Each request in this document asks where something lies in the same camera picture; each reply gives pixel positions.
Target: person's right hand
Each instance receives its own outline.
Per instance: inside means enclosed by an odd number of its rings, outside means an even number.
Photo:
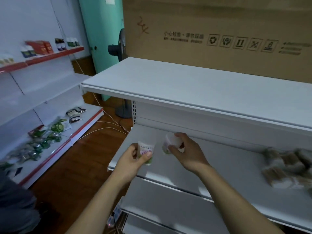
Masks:
[[[209,165],[200,146],[194,140],[185,133],[175,133],[174,135],[182,139],[184,152],[180,152],[173,145],[169,145],[168,149],[179,160],[183,167],[190,172],[197,173],[201,167]]]

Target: forearm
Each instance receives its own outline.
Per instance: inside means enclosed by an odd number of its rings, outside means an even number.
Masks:
[[[203,165],[198,177],[209,191],[230,233],[283,233],[272,224],[209,165]]]
[[[66,234],[102,234],[122,187],[123,184],[112,173]]]

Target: dark pants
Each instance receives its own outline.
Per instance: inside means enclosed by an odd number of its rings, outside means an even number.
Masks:
[[[40,221],[36,197],[0,171],[0,233],[32,231]]]

